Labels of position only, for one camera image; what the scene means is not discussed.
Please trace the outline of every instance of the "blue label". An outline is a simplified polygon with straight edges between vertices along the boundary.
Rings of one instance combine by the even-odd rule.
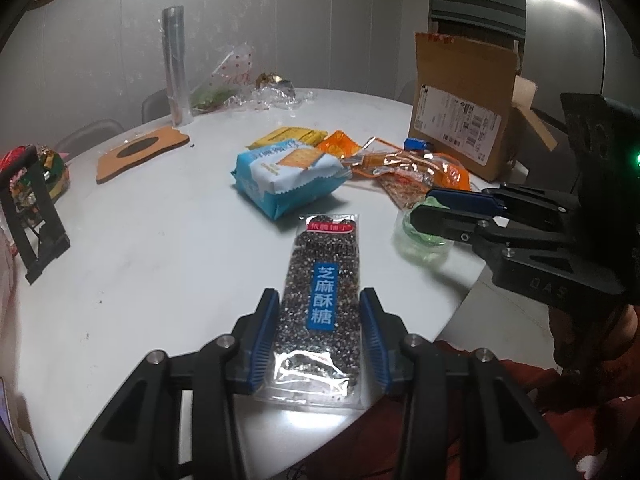
[[[306,327],[309,330],[328,330],[335,325],[335,302],[338,298],[338,264],[317,262],[311,281],[311,302]]]

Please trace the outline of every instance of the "red clothing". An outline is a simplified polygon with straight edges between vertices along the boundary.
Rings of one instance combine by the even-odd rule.
[[[443,342],[437,344],[456,352]],[[640,330],[619,358],[600,362],[586,384],[575,386],[555,370],[502,361],[556,432],[585,480],[626,440],[640,416]],[[398,459],[401,400],[383,397],[347,430],[305,461],[308,480],[367,476],[390,480]],[[460,478],[459,441],[449,447],[447,480]]]

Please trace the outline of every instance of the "clear plastic bag with red dots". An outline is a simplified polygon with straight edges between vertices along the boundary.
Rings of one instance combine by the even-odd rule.
[[[250,94],[254,88],[254,57],[254,48],[248,43],[228,49],[217,68],[191,92],[191,108],[200,113],[212,112],[229,99]]]

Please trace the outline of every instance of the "yellow snack package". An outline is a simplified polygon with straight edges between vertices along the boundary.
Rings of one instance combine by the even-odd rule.
[[[270,134],[261,137],[247,147],[250,150],[255,150],[257,148],[263,148],[265,146],[269,146],[270,144],[276,144],[277,142],[282,142],[283,140],[289,139],[299,140],[300,142],[304,142],[309,146],[317,146],[327,135],[328,133],[322,130],[284,126],[283,128],[273,130]]]
[[[360,150],[360,146],[353,142],[345,132],[341,132],[340,130],[337,130],[323,140],[318,144],[317,148],[338,158],[354,155]]]

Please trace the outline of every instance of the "floor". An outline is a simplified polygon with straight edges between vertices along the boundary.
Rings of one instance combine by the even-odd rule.
[[[556,368],[546,306],[496,287],[491,277],[485,267],[439,339],[465,350],[489,348],[500,359]],[[271,480],[287,480],[287,474]]]

